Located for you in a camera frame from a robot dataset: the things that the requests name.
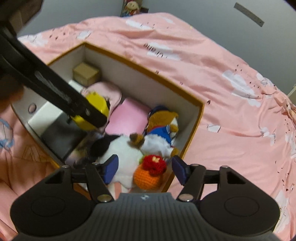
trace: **pink pillow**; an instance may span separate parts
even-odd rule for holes
[[[126,98],[111,114],[106,133],[127,136],[134,132],[142,134],[147,125],[150,110],[148,106]]]
[[[90,87],[88,87],[87,89],[83,89],[81,91],[81,94],[86,96],[88,93],[93,91],[97,92],[99,95],[109,100],[109,103],[110,103],[109,117],[110,117],[113,110],[118,106],[121,100],[121,92],[119,88],[111,82],[97,82],[91,85]],[[106,125],[98,129],[100,133],[105,132]]]

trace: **blue gripper pad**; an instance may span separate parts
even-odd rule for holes
[[[171,158],[172,169],[179,183],[184,186],[190,176],[190,167],[180,157],[173,156]]]
[[[112,155],[102,164],[102,179],[106,185],[110,184],[118,169],[118,156]]]

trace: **gray wall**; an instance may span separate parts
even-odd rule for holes
[[[39,14],[19,36],[98,16],[120,16],[123,0],[44,0]]]
[[[239,2],[265,23],[234,9]],[[244,59],[283,92],[296,84],[296,12],[283,0],[145,0],[149,12],[169,12]]]
[[[265,24],[238,10],[238,1]],[[296,84],[296,12],[283,0],[144,0],[149,12],[169,12],[244,59],[283,92]],[[122,0],[44,0],[41,13],[19,35],[96,16],[116,15]]]

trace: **plush duck toy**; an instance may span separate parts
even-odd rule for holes
[[[157,106],[149,114],[146,135],[130,134],[131,143],[144,155],[161,156],[164,160],[178,155],[179,150],[172,146],[172,141],[179,131],[178,114],[165,106]]]

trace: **bed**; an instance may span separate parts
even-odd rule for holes
[[[281,240],[296,234],[295,107],[269,79],[241,58],[167,14],[130,18],[93,18],[19,40],[43,62],[88,42],[117,53],[169,79],[205,104],[184,161],[207,169],[228,165],[278,203],[274,233]],[[44,178],[51,160],[19,122],[12,108],[0,120],[0,238],[17,233],[9,217],[15,198]],[[217,188],[206,185],[203,196]],[[114,197],[128,192],[119,183]],[[172,179],[174,197],[182,186]]]

